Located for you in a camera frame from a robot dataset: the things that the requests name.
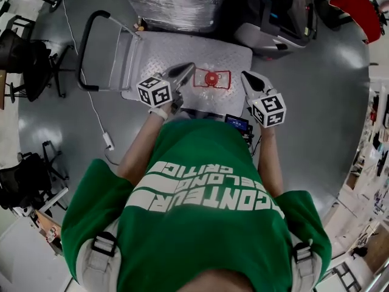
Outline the plastic wrapped pallet load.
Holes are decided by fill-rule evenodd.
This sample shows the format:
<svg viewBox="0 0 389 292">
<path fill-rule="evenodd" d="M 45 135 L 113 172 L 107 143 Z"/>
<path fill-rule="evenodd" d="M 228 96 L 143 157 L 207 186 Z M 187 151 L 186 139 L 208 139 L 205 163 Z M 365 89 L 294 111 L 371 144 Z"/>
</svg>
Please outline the plastic wrapped pallet load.
<svg viewBox="0 0 389 292">
<path fill-rule="evenodd" d="M 208 33 L 215 29 L 224 0 L 129 0 L 147 24 L 170 31 Z"/>
</svg>

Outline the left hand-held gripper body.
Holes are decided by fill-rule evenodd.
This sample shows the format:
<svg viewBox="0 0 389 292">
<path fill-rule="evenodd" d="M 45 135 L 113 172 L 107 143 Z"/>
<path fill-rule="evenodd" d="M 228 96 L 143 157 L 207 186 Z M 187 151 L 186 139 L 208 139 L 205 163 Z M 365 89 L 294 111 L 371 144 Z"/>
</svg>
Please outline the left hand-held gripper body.
<svg viewBox="0 0 389 292">
<path fill-rule="evenodd" d="M 156 76 L 136 84 L 136 91 L 139 100 L 151 108 L 171 103 L 171 112 L 176 113 L 184 103 L 182 94 L 170 82 Z"/>
</svg>

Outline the white shelf of assorted goods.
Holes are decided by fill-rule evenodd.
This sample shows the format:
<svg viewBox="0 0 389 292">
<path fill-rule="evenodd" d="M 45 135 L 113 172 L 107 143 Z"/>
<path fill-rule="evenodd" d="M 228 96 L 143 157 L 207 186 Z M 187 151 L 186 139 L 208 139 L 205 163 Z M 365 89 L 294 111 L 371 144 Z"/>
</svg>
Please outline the white shelf of assorted goods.
<svg viewBox="0 0 389 292">
<path fill-rule="evenodd" d="M 362 134 L 345 184 L 367 197 L 389 178 L 389 86 L 371 83 Z"/>
</svg>

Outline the grey wheeled machine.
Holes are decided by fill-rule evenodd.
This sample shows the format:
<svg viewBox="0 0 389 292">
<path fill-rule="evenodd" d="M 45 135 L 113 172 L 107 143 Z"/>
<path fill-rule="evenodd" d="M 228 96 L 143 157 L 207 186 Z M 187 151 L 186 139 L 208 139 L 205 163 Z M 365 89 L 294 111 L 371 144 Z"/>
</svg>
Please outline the grey wheeled machine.
<svg viewBox="0 0 389 292">
<path fill-rule="evenodd" d="M 312 0 L 243 0 L 233 36 L 254 54 L 268 60 L 305 48 L 317 37 Z"/>
</svg>

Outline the person's green printed shirt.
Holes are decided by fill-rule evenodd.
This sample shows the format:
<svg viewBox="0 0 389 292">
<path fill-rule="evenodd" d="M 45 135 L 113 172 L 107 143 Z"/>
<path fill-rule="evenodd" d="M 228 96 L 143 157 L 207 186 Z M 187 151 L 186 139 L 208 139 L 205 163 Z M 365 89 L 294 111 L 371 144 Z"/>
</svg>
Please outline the person's green printed shirt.
<svg viewBox="0 0 389 292">
<path fill-rule="evenodd" d="M 176 292 L 213 270 L 254 292 L 310 291 L 331 260 L 310 194 L 273 198 L 240 133 L 209 119 L 165 124 L 136 186 L 92 161 L 61 238 L 90 292 Z"/>
</svg>

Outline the person's left forearm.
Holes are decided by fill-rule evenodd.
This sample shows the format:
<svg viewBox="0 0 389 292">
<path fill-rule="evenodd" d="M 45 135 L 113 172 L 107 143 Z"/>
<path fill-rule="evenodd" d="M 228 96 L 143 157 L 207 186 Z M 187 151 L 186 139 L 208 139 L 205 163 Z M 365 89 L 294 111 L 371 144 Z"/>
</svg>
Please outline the person's left forearm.
<svg viewBox="0 0 389 292">
<path fill-rule="evenodd" d="M 162 117 L 155 113 L 149 114 L 117 168 L 119 177 L 128 180 L 133 186 L 138 185 L 146 172 L 163 124 Z"/>
</svg>

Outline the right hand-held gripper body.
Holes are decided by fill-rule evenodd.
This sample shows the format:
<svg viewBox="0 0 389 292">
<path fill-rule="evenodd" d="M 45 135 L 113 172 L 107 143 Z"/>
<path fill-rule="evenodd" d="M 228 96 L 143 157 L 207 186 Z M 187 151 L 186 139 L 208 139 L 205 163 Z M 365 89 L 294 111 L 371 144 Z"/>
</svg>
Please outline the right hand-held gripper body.
<svg viewBox="0 0 389 292">
<path fill-rule="evenodd" d="M 286 105 L 282 95 L 276 93 L 252 100 L 252 116 L 264 128 L 282 124 L 286 117 Z"/>
</svg>

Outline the person's right forearm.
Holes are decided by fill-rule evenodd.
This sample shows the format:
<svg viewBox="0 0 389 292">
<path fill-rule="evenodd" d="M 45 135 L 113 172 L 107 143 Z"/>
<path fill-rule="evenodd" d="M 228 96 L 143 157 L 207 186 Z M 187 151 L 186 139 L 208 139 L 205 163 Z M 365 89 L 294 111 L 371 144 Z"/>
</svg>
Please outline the person's right forearm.
<svg viewBox="0 0 389 292">
<path fill-rule="evenodd" d="M 277 140 L 274 127 L 261 127 L 258 173 L 264 188 L 273 198 L 276 198 L 284 193 L 283 177 L 278 157 Z"/>
</svg>

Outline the small black monitor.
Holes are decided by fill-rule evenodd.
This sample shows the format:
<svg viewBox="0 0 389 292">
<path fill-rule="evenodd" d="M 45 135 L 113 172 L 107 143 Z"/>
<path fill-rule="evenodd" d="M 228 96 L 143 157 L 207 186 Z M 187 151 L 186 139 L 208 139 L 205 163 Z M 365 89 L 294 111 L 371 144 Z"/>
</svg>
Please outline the small black monitor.
<svg viewBox="0 0 389 292">
<path fill-rule="evenodd" d="M 249 121 L 246 119 L 242 119 L 240 117 L 226 114 L 224 122 L 233 126 L 234 128 L 236 128 L 240 132 L 248 132 L 248 130 L 249 130 Z"/>
</svg>

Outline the black office chair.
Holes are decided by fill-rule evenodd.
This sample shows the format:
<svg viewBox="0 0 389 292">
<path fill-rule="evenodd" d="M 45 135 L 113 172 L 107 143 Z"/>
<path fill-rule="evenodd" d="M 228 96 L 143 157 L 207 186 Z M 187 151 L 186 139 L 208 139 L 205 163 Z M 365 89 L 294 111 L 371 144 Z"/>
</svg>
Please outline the black office chair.
<svg viewBox="0 0 389 292">
<path fill-rule="evenodd" d="M 62 68 L 61 64 L 68 52 L 74 50 L 68 44 L 60 55 L 52 54 L 42 40 L 25 40 L 14 31 L 6 29 L 0 35 L 0 71 L 8 74 L 21 74 L 23 84 L 15 87 L 8 84 L 9 93 L 6 97 L 14 103 L 17 98 L 36 100 L 46 87 L 55 82 L 58 96 L 65 98 L 61 92 L 60 72 L 73 72 L 73 69 Z"/>
<path fill-rule="evenodd" d="M 43 155 L 24 153 L 14 167 L 0 170 L 0 207 L 13 209 L 44 206 L 44 197 L 54 197 L 53 185 L 65 184 L 68 174 L 61 174 L 53 166 L 62 155 L 51 141 L 42 143 Z"/>
</svg>

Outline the grey platform trolley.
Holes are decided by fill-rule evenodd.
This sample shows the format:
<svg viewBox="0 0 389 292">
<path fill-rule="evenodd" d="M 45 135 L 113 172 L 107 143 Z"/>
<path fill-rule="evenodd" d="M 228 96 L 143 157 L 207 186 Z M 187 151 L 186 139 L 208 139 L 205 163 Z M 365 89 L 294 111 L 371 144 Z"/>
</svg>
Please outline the grey platform trolley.
<svg viewBox="0 0 389 292">
<path fill-rule="evenodd" d="M 118 91 L 126 100 L 139 101 L 136 84 L 156 76 L 171 83 L 183 96 L 182 107 L 224 116 L 242 115 L 245 92 L 240 80 L 242 71 L 252 63 L 249 48 L 219 40 L 179 33 L 141 31 L 115 21 L 119 27 L 115 56 L 108 82 L 108 91 Z M 210 103 L 200 101 L 191 88 L 192 77 L 185 85 L 177 85 L 165 71 L 171 66 L 193 62 L 196 68 L 229 70 L 232 73 L 231 92 Z"/>
</svg>

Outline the table with red cloth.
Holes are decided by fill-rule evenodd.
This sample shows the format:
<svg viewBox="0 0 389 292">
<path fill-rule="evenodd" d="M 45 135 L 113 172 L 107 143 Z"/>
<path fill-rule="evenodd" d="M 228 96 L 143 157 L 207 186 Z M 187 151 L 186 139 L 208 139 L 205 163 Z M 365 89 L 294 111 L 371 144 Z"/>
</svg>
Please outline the table with red cloth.
<svg viewBox="0 0 389 292">
<path fill-rule="evenodd" d="M 335 31 L 344 24 L 356 23 L 363 31 L 365 44 L 381 36 L 379 15 L 370 0 L 314 0 L 318 17 Z"/>
</svg>

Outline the white wristband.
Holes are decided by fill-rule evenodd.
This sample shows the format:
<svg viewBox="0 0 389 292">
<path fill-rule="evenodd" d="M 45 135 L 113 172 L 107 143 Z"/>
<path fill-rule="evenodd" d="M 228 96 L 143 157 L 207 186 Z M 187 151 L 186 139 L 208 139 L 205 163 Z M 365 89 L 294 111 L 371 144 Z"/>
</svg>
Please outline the white wristband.
<svg viewBox="0 0 389 292">
<path fill-rule="evenodd" d="M 164 121 L 166 121 L 168 119 L 168 114 L 161 108 L 150 108 L 148 110 L 148 113 L 149 114 L 152 114 L 154 113 L 155 115 L 161 117 Z"/>
</svg>

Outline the clear water jug red cap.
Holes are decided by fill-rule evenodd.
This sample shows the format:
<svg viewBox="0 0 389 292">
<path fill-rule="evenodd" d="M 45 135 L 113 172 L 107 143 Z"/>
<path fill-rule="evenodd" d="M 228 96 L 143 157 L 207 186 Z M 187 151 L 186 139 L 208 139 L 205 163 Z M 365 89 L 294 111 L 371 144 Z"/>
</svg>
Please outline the clear water jug red cap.
<svg viewBox="0 0 389 292">
<path fill-rule="evenodd" d="M 221 99 L 231 92 L 232 73 L 229 70 L 196 68 L 191 80 L 195 96 L 202 102 Z"/>
</svg>

